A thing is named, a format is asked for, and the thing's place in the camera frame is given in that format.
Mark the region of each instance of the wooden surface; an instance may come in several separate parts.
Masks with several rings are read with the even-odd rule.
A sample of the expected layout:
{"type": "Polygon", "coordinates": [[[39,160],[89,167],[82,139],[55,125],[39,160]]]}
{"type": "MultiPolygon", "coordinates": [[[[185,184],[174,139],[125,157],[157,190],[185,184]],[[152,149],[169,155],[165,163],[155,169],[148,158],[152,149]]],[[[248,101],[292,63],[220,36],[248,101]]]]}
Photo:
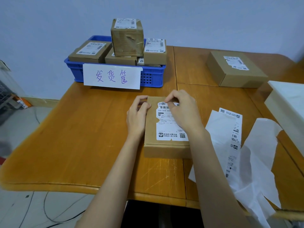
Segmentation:
{"type": "MultiPolygon", "coordinates": [[[[74,83],[37,130],[6,160],[8,190],[94,194],[127,137],[126,112],[137,95],[167,96],[176,89],[173,47],[162,88],[121,90],[74,83]]],[[[185,206],[183,160],[144,158],[139,146],[129,197],[185,206]]]]}
{"type": "MultiPolygon", "coordinates": [[[[185,89],[198,103],[204,125],[219,107],[243,115],[242,143],[257,117],[273,119],[264,105],[271,88],[218,87],[205,65],[210,49],[167,47],[162,88],[120,90],[74,83],[48,117],[5,161],[0,184],[8,190],[94,194],[127,136],[126,111],[136,95],[167,96],[185,89]]],[[[271,80],[304,83],[303,70],[279,54],[246,53],[271,80]]],[[[272,171],[283,210],[275,216],[304,220],[304,158],[280,132],[272,171]]],[[[139,146],[128,198],[199,208],[192,161],[149,159],[139,146]]]]}

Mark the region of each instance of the blue basket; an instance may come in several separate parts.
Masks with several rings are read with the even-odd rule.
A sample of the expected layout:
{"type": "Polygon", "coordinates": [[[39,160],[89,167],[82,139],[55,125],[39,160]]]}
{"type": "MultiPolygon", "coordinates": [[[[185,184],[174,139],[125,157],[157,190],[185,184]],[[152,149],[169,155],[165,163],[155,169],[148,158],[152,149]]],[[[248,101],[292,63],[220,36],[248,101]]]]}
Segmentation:
{"type": "MultiPolygon", "coordinates": [[[[104,41],[104,42],[112,41],[110,36],[100,36],[100,35],[94,35],[94,36],[90,37],[88,40],[104,41]]],[[[75,77],[75,81],[83,82],[82,65],[84,64],[84,62],[71,62],[68,57],[64,60],[64,62],[71,69],[71,71],[75,77]]],[[[164,74],[165,68],[166,68],[165,65],[163,65],[161,67],[143,66],[142,67],[143,70],[140,73],[140,86],[162,87],[163,86],[163,74],[164,74]]]]}

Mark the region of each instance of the wall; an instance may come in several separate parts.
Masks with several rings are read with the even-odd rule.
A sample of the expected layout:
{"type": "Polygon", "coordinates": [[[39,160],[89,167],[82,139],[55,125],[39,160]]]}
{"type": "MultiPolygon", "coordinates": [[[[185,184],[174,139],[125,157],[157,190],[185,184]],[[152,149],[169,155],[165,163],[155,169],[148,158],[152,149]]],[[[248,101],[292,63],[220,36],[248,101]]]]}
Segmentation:
{"type": "Polygon", "coordinates": [[[113,18],[138,18],[168,45],[304,52],[304,0],[1,0],[0,59],[28,96],[59,99],[73,82],[63,60],[113,18]]]}

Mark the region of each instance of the person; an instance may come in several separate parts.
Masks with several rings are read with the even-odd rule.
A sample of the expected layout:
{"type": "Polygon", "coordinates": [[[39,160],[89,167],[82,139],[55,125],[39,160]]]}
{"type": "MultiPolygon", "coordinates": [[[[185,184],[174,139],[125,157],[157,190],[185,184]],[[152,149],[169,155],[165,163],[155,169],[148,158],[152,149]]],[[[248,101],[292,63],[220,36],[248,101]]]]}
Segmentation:
{"type": "MultiPolygon", "coordinates": [[[[128,110],[126,142],[76,228],[121,226],[136,152],[145,131],[146,112],[151,107],[145,101],[147,97],[137,96],[128,110]]],[[[168,103],[175,121],[189,138],[203,226],[249,227],[249,222],[222,172],[195,99],[184,90],[173,90],[165,102],[168,103]],[[179,100],[179,106],[171,102],[174,97],[179,100]]]]}

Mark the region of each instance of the tiled floor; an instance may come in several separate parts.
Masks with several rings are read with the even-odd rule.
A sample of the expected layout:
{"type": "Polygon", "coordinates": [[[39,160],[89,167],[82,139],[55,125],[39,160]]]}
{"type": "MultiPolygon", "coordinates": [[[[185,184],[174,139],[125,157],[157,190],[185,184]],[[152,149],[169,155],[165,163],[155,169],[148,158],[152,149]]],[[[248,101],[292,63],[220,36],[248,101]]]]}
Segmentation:
{"type": "MultiPolygon", "coordinates": [[[[0,126],[0,142],[8,142],[11,150],[14,150],[29,134],[31,134],[39,123],[49,114],[51,108],[31,107],[26,110],[16,111],[3,125],[0,126]]],[[[0,156],[7,157],[9,153],[0,153],[0,156]]],[[[0,189],[0,228],[46,228],[55,224],[48,220],[44,214],[44,199],[47,192],[13,192],[0,189]]],[[[45,200],[45,211],[49,218],[55,221],[65,221],[73,218],[87,208],[93,195],[49,192],[45,200]]],[[[168,207],[160,209],[161,228],[169,228],[168,224],[168,207]]],[[[56,228],[72,228],[79,219],[60,224],[56,228]]],[[[252,218],[248,218],[252,227],[260,227],[252,218]]],[[[284,220],[269,219],[272,228],[289,228],[284,220]]]]}

